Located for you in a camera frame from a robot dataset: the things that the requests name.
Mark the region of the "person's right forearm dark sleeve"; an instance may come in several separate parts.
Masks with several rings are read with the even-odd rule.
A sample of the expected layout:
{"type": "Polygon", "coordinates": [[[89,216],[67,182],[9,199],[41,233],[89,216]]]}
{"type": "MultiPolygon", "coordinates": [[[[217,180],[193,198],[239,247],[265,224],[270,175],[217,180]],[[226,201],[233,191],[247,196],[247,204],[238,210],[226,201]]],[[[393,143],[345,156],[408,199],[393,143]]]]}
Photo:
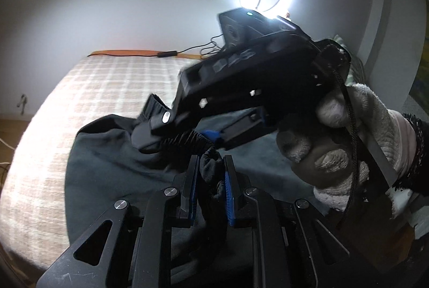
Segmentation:
{"type": "Polygon", "coordinates": [[[394,164],[395,188],[428,197],[428,122],[413,114],[393,112],[399,128],[399,157],[394,164]]]}

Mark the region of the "right gloved hand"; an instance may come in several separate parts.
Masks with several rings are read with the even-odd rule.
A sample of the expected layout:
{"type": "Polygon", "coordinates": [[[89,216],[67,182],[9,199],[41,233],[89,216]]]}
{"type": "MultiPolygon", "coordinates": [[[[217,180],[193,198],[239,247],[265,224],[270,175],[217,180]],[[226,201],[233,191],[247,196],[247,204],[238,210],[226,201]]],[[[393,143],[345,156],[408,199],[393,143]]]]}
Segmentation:
{"type": "MultiPolygon", "coordinates": [[[[399,157],[398,123],[393,112],[363,84],[347,87],[357,120],[375,139],[394,169],[399,157]]],[[[345,211],[351,195],[353,171],[351,146],[339,144],[319,133],[303,134],[294,130],[278,132],[276,143],[280,152],[293,163],[293,171],[313,186],[317,200],[331,209],[345,211]]]]}

